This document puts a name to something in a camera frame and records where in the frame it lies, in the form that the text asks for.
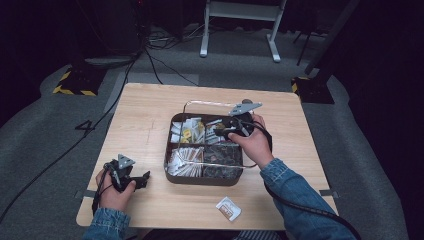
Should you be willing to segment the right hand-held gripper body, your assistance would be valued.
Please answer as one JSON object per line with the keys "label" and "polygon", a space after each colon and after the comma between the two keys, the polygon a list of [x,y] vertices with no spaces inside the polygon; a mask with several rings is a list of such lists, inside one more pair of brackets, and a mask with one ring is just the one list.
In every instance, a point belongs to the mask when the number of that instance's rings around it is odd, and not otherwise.
{"label": "right hand-held gripper body", "polygon": [[241,136],[250,136],[256,127],[260,128],[258,124],[254,123],[252,114],[254,109],[261,106],[260,102],[253,103],[250,101],[236,104],[229,112],[230,121],[227,130]]}

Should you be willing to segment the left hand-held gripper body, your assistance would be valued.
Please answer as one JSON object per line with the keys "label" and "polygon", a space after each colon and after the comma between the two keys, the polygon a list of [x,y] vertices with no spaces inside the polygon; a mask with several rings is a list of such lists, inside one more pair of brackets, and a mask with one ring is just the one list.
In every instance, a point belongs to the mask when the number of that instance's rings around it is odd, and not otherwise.
{"label": "left hand-held gripper body", "polygon": [[140,178],[130,176],[134,164],[134,160],[119,154],[117,159],[112,159],[104,165],[104,169],[110,173],[112,184],[118,192],[123,192],[131,181],[135,181],[136,188],[139,188]]}

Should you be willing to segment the brown compartment box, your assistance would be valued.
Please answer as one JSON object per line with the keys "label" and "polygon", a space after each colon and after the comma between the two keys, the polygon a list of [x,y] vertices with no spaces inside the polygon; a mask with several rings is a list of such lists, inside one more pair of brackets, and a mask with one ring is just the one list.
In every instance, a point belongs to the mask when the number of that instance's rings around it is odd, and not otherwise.
{"label": "brown compartment box", "polygon": [[[178,113],[178,114],[176,114],[172,117],[171,123],[170,123],[170,128],[171,128],[171,124],[173,122],[184,122],[188,118],[195,118],[195,117],[201,118],[201,121],[205,125],[205,131],[206,131],[206,124],[208,122],[211,122],[211,121],[214,121],[214,120],[217,120],[217,119],[223,119],[225,122],[230,121],[229,116],[193,114],[193,113]],[[205,165],[204,152],[205,152],[205,148],[207,146],[212,146],[212,145],[206,144],[205,142],[203,144],[171,143],[170,142],[170,137],[171,137],[170,128],[169,128],[166,154],[165,154],[165,159],[164,159],[165,175],[170,182],[176,183],[176,184],[233,186],[239,181],[240,177],[237,178],[237,179],[222,179],[222,178],[207,178],[207,177],[204,177],[203,176],[204,165]],[[235,144],[235,143],[231,142],[230,140],[228,140],[227,142],[223,142],[223,143],[220,143],[220,144],[213,144],[213,145],[230,145],[230,146],[235,145],[235,146],[240,147],[238,144]],[[168,161],[170,160],[172,150],[176,149],[176,148],[182,148],[182,147],[203,147],[204,148],[202,175],[200,177],[179,177],[179,176],[171,176],[170,174],[167,173],[166,167],[167,167]]]}

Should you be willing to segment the white brown-label packet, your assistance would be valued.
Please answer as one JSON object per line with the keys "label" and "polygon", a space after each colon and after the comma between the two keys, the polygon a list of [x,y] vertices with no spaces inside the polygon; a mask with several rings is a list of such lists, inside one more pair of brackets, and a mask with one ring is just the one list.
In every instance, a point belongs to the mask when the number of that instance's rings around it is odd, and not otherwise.
{"label": "white brown-label packet", "polygon": [[220,200],[216,208],[229,220],[234,221],[242,213],[242,209],[238,207],[229,197],[224,197]]}

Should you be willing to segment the person's left hand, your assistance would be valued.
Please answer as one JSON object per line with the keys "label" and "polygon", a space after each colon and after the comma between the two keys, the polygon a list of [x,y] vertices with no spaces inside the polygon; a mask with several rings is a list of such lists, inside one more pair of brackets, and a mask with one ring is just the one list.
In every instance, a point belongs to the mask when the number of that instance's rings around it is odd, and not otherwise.
{"label": "person's left hand", "polygon": [[124,212],[128,202],[135,191],[136,182],[131,181],[123,192],[117,191],[112,184],[111,176],[101,170],[96,176],[96,183],[100,188],[100,208],[115,209]]}

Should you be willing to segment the person's right hand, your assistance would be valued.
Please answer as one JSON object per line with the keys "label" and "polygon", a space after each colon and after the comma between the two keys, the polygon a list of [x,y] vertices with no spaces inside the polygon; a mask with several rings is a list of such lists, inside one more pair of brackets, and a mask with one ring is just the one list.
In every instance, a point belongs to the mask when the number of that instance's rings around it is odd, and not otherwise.
{"label": "person's right hand", "polygon": [[230,138],[242,147],[246,155],[255,162],[260,169],[263,169],[274,159],[274,156],[264,133],[264,119],[256,114],[254,114],[252,118],[256,128],[249,137],[232,134]]}

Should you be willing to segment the pile of white silver packets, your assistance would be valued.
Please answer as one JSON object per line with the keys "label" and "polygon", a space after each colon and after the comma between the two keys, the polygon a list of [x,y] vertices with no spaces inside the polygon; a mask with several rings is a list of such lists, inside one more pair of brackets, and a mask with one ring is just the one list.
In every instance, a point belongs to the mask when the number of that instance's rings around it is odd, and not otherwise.
{"label": "pile of white silver packets", "polygon": [[225,122],[223,119],[217,119],[206,124],[205,131],[205,143],[209,145],[220,144],[223,142],[227,142],[223,137],[219,136],[221,134],[215,134],[214,129],[222,129],[222,128],[232,128],[234,132],[236,128],[232,126],[229,122]]}

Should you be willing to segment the pile of dark packets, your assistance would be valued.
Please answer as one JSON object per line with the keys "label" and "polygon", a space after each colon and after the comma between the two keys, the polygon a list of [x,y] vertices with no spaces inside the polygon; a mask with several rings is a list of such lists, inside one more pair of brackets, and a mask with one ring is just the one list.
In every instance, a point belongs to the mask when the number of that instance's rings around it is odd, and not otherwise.
{"label": "pile of dark packets", "polygon": [[241,148],[235,145],[207,146],[204,162],[203,176],[207,178],[237,179],[243,172]]}

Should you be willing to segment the pile of white yellow packets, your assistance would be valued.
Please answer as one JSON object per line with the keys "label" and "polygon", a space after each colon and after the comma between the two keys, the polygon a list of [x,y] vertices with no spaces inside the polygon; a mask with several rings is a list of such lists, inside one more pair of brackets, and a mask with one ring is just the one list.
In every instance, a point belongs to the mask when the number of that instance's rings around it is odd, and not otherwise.
{"label": "pile of white yellow packets", "polygon": [[203,144],[205,125],[200,117],[188,118],[184,122],[173,122],[170,128],[171,143]]}

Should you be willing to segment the row of white brown sachets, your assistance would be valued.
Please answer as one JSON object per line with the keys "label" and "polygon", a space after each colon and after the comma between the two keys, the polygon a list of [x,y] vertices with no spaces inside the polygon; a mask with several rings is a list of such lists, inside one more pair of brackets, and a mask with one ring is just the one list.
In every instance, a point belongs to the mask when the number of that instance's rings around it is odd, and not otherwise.
{"label": "row of white brown sachets", "polygon": [[173,149],[166,171],[171,176],[200,177],[202,175],[203,147]]}

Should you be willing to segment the black yellow-striped stand base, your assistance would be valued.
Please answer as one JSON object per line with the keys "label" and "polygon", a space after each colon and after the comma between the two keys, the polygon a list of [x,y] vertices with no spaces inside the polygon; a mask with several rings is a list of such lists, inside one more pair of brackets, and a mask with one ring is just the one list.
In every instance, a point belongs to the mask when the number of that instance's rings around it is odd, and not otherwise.
{"label": "black yellow-striped stand base", "polygon": [[291,79],[291,87],[302,103],[334,103],[327,85],[318,83],[314,78],[294,77]]}
{"label": "black yellow-striped stand base", "polygon": [[97,96],[107,70],[91,68],[82,71],[69,67],[53,92],[55,94]]}

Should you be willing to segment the black tripod legs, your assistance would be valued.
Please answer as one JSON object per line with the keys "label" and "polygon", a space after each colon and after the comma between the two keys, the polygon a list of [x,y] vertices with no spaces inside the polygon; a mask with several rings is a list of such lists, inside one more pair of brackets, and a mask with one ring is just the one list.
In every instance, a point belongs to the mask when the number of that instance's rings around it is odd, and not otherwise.
{"label": "black tripod legs", "polygon": [[296,38],[293,40],[293,44],[295,44],[295,43],[297,43],[297,41],[300,39],[300,37],[301,36],[305,36],[306,38],[305,38],[305,40],[304,40],[304,43],[303,43],[303,45],[302,45],[302,49],[301,49],[301,52],[300,52],[300,54],[299,54],[299,57],[298,57],[298,59],[297,59],[297,63],[296,63],[296,65],[297,66],[300,66],[300,63],[301,63],[301,61],[302,61],[302,59],[303,59],[303,56],[304,56],[304,53],[305,53],[305,51],[306,51],[306,48],[307,48],[307,46],[308,46],[308,43],[309,43],[309,40],[310,40],[310,38],[311,37],[323,37],[322,35],[320,35],[320,34],[318,34],[318,33],[316,33],[316,32],[302,32],[302,31],[300,31],[298,34],[297,34],[297,36],[296,36]]}

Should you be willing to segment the person's striped clothing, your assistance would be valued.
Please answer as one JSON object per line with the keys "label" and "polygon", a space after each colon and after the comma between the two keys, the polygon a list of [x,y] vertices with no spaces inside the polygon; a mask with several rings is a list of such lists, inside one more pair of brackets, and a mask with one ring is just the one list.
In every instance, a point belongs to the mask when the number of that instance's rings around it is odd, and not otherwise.
{"label": "person's striped clothing", "polygon": [[275,231],[243,230],[231,240],[283,240]]}

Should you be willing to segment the dark equipment cabinet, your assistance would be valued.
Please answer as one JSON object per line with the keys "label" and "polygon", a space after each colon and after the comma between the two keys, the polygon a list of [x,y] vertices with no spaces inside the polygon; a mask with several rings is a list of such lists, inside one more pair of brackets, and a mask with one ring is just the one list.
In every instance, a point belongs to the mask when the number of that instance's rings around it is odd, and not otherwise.
{"label": "dark equipment cabinet", "polygon": [[105,48],[116,55],[141,49],[139,12],[133,0],[76,0]]}

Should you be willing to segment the white metal stand frame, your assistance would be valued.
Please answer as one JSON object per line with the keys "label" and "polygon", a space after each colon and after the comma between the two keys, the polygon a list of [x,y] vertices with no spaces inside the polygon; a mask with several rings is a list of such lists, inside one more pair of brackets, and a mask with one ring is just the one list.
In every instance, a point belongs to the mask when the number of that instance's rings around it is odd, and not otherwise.
{"label": "white metal stand frame", "polygon": [[272,32],[266,35],[272,59],[275,63],[281,61],[275,38],[283,17],[287,0],[280,0],[278,6],[265,6],[245,3],[222,2],[217,0],[206,0],[204,10],[204,31],[201,41],[199,55],[205,58],[208,55],[209,22],[211,17],[258,20],[273,23]]}

